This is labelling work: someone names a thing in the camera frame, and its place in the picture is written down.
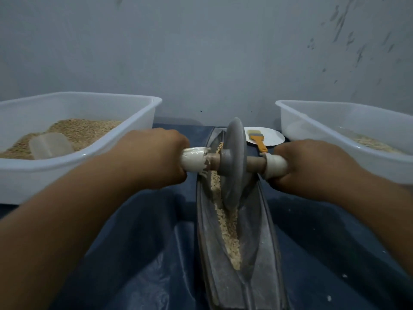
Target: container rim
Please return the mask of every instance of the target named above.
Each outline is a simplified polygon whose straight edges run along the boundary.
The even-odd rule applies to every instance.
[[[132,116],[124,120],[121,124],[116,126],[113,130],[108,132],[107,134],[103,135],[100,139],[96,140],[90,146],[71,153],[69,155],[65,155],[62,157],[55,157],[47,160],[15,160],[15,159],[0,159],[0,170],[1,171],[12,171],[12,172],[34,172],[34,171],[46,171],[50,169],[54,169],[57,167],[69,166],[76,164],[80,161],[85,161],[86,159],[95,156],[97,152],[101,151],[105,148],[105,146],[111,142],[112,140],[116,139],[123,130],[127,129],[133,122],[139,117],[141,114],[157,107],[161,102],[162,99],[159,97],[152,97],[152,96],[143,96],[143,95],[127,95],[127,94],[115,94],[115,93],[82,93],[82,92],[58,92],[58,93],[48,93],[41,96],[49,96],[49,95],[56,95],[56,94],[82,94],[82,95],[113,95],[115,96],[134,96],[134,97],[146,97],[151,98],[150,103],[139,110],[138,112],[134,113]],[[7,104],[12,102],[20,102],[26,98],[19,98],[14,100],[3,101],[2,104],[5,102]]]
[[[348,138],[346,136],[343,136],[339,132],[331,129],[330,127],[318,122],[315,119],[312,119],[308,115],[303,114],[303,113],[297,111],[296,109],[293,109],[293,108],[289,107],[288,105],[284,104],[284,101],[292,102],[292,103],[315,102],[315,103],[357,104],[357,105],[361,105],[363,107],[372,107],[371,105],[365,105],[365,104],[359,104],[359,103],[353,103],[353,102],[329,102],[329,101],[305,101],[305,100],[277,100],[275,102],[275,104],[278,105],[280,108],[286,109],[286,110],[290,111],[291,113],[294,113],[295,115],[301,117],[302,119],[306,120],[308,123],[312,124],[315,127],[322,128],[326,133],[333,136],[334,138],[339,139],[340,141],[344,142],[346,145],[352,147],[355,150],[362,151],[362,152],[368,153],[370,155],[375,155],[375,156],[378,156],[378,157],[386,158],[388,160],[402,161],[402,162],[413,162],[413,155],[400,155],[400,154],[397,154],[397,153],[389,153],[389,152],[374,150],[374,149],[371,149],[371,148],[366,147],[366,146],[360,146],[355,141],[351,140],[350,138]],[[400,113],[400,112],[387,110],[387,109],[382,109],[382,108],[378,108],[378,107],[372,107],[372,108],[381,109],[383,111],[393,112],[393,113],[397,113],[397,114],[406,115],[408,117],[411,117],[411,115],[408,115],[408,114],[405,114],[405,113]]]

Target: grain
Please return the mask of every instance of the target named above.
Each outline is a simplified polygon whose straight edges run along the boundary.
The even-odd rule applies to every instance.
[[[110,132],[120,121],[91,121],[88,119],[65,119],[51,125],[44,133],[62,133],[73,145],[75,151],[80,151],[103,135]],[[12,147],[0,152],[3,159],[33,160],[28,142],[34,136],[43,133],[30,133],[21,137]]]
[[[398,153],[401,155],[405,154],[404,152],[397,150],[395,148],[392,148],[389,145],[386,145],[385,143],[382,143],[379,140],[376,140],[374,138],[370,138],[364,135],[360,135],[359,137],[356,137],[353,140],[363,146],[369,147],[374,150],[385,151],[385,152],[390,152],[390,153]]]
[[[223,143],[220,143],[216,153],[222,149]],[[215,205],[215,211],[218,215],[218,222],[221,229],[222,239],[225,248],[230,257],[234,269],[239,270],[241,267],[240,241],[237,235],[238,209],[228,211],[222,202],[221,182],[217,171],[211,171],[211,189]]]

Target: forearm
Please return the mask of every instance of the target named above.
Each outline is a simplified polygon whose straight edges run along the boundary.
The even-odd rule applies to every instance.
[[[0,221],[2,309],[44,309],[110,215],[138,187],[93,158]]]
[[[330,196],[366,224],[391,255],[413,275],[413,198],[410,192],[384,178],[365,173]]]

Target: gray wall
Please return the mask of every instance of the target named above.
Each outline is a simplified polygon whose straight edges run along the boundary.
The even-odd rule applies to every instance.
[[[163,98],[157,120],[279,127],[277,99],[413,114],[413,0],[0,0],[0,99]]]

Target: hand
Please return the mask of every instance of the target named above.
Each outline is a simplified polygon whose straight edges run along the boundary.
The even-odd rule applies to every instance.
[[[304,198],[330,201],[356,177],[368,173],[338,146],[316,140],[297,140],[274,148],[287,160],[288,173],[268,182],[273,188]]]
[[[160,189],[185,181],[180,157],[188,147],[189,140],[176,130],[132,130],[106,154],[111,161],[121,163],[132,188]]]

